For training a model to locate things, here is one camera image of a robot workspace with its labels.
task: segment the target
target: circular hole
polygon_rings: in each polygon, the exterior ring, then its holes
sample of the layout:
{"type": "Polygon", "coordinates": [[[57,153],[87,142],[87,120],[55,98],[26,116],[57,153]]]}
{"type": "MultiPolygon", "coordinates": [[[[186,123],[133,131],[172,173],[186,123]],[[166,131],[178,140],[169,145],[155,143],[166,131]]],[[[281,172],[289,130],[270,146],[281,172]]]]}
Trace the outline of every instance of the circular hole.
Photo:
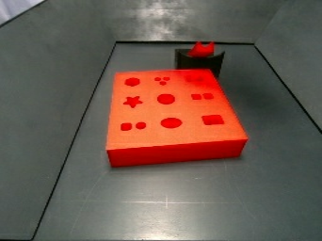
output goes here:
{"type": "Polygon", "coordinates": [[[182,124],[184,122],[178,118],[166,118],[161,121],[161,125],[170,129],[178,128],[182,124]]]}
{"type": "Polygon", "coordinates": [[[138,128],[139,130],[145,129],[145,128],[146,128],[146,123],[145,123],[145,122],[139,122],[139,123],[137,124],[137,128],[138,128]]]}
{"type": "Polygon", "coordinates": [[[126,85],[130,87],[134,87],[139,85],[139,79],[138,78],[129,78],[126,79],[126,85]]]}
{"type": "Polygon", "coordinates": [[[173,94],[161,94],[158,96],[158,101],[162,104],[173,104],[177,101],[177,98],[173,94]]]}

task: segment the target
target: metal floor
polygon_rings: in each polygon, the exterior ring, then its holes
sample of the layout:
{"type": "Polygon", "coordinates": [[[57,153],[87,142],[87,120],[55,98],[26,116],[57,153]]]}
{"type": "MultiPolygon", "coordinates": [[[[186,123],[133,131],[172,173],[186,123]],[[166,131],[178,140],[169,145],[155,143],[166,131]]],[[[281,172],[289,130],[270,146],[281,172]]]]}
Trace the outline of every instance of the metal floor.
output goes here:
{"type": "Polygon", "coordinates": [[[249,135],[242,157],[110,168],[114,74],[174,69],[181,47],[118,44],[35,240],[322,238],[322,136],[253,45],[218,45],[249,135]]]}

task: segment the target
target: shape sorter box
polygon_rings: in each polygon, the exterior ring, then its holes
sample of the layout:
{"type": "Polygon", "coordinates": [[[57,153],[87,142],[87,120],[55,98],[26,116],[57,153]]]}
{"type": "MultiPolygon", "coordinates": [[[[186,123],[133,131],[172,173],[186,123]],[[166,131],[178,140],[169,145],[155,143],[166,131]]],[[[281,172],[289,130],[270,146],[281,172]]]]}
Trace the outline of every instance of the shape sorter box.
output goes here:
{"type": "Polygon", "coordinates": [[[117,73],[106,144],[113,167],[237,157],[246,142],[210,70],[117,73]]]}

